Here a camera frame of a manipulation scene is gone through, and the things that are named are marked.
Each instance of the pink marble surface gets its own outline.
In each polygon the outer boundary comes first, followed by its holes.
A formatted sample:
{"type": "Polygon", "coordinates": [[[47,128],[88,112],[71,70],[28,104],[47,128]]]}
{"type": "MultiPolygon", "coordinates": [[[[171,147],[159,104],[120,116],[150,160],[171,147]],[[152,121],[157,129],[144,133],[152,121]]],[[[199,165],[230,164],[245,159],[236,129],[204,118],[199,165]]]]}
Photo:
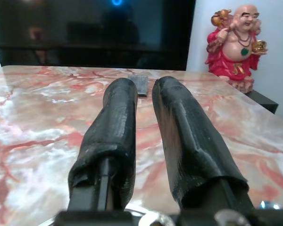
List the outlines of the pink marble surface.
{"type": "MultiPolygon", "coordinates": [[[[67,174],[84,132],[114,79],[171,75],[191,91],[249,181],[253,204],[283,206],[283,121],[206,73],[136,69],[7,66],[0,69],[0,226],[34,226],[67,207],[67,174]]],[[[137,165],[131,203],[179,209],[169,191],[151,95],[137,107],[137,165]]]]}

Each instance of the green pendant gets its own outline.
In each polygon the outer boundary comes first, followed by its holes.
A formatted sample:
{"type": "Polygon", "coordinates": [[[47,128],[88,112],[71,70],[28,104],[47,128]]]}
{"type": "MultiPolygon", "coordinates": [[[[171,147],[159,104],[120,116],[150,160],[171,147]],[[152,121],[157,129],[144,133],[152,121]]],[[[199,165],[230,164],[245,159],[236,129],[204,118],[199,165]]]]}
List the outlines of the green pendant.
{"type": "Polygon", "coordinates": [[[247,48],[243,48],[242,50],[241,50],[241,55],[242,56],[245,56],[245,55],[247,55],[249,53],[249,50],[247,49],[247,48]]]}

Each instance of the dark background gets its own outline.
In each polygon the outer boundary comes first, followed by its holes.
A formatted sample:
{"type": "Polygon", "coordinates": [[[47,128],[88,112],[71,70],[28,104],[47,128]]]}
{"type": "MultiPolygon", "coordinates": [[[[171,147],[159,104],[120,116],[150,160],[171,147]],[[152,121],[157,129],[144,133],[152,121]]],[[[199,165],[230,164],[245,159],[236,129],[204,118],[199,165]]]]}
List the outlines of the dark background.
{"type": "Polygon", "coordinates": [[[185,70],[194,5],[195,0],[0,0],[0,61],[185,70]]]}

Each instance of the buddha figurine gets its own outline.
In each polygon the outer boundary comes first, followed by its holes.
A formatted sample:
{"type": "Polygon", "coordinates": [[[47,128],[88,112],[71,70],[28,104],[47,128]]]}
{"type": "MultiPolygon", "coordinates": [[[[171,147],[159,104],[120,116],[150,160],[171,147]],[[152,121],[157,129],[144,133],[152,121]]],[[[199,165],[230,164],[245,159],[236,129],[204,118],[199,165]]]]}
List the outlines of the buddha figurine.
{"type": "Polygon", "coordinates": [[[217,29],[208,36],[209,72],[226,80],[243,93],[252,91],[252,70],[257,70],[259,58],[266,54],[266,42],[256,39],[260,34],[259,13],[253,5],[242,5],[234,15],[231,10],[216,12],[211,22],[217,29]]]}

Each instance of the blue light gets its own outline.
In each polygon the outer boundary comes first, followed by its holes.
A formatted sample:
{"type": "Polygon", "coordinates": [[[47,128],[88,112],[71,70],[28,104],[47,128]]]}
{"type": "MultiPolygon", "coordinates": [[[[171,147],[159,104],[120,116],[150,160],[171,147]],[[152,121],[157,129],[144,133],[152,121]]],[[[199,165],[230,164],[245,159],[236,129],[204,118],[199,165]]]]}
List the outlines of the blue light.
{"type": "Polygon", "coordinates": [[[115,6],[119,6],[122,3],[123,3],[123,0],[112,0],[112,4],[115,6]]]}

